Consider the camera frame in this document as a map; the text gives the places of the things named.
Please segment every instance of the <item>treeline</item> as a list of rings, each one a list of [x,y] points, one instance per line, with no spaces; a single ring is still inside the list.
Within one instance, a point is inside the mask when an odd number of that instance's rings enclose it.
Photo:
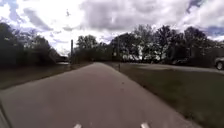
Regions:
[[[79,36],[72,58],[80,61],[123,61],[211,67],[224,56],[223,42],[208,39],[189,27],[184,32],[162,26],[153,30],[140,25],[115,37],[109,44],[98,43],[92,35]]]
[[[0,22],[0,68],[55,64],[60,55],[34,30],[23,32]]]

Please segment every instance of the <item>cloudy sky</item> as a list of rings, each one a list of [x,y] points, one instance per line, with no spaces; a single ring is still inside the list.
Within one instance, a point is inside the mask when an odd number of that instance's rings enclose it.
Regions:
[[[0,0],[0,20],[36,29],[61,54],[71,38],[92,34],[108,42],[139,24],[194,26],[224,39],[223,0]]]

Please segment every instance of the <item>pole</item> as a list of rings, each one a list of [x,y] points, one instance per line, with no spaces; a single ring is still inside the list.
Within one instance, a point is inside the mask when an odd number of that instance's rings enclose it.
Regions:
[[[73,40],[71,40],[71,57],[70,57],[70,64],[73,64]]]
[[[120,39],[118,38],[118,70],[119,70],[119,72],[121,71],[121,64],[120,64],[120,61],[121,61],[121,59],[120,59]]]

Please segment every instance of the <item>paved path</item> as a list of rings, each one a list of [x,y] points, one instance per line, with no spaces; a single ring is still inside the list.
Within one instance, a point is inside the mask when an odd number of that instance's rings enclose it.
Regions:
[[[13,128],[195,128],[137,83],[104,64],[27,83],[1,94]]]

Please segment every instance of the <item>grass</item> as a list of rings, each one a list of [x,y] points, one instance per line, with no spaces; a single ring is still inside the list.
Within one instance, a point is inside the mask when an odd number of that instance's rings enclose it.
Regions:
[[[121,72],[204,128],[224,128],[224,76],[217,73],[147,70],[122,64]]]
[[[43,79],[63,72],[78,69],[89,63],[69,65],[55,65],[50,67],[27,67],[0,72],[0,90],[23,84],[33,80]]]

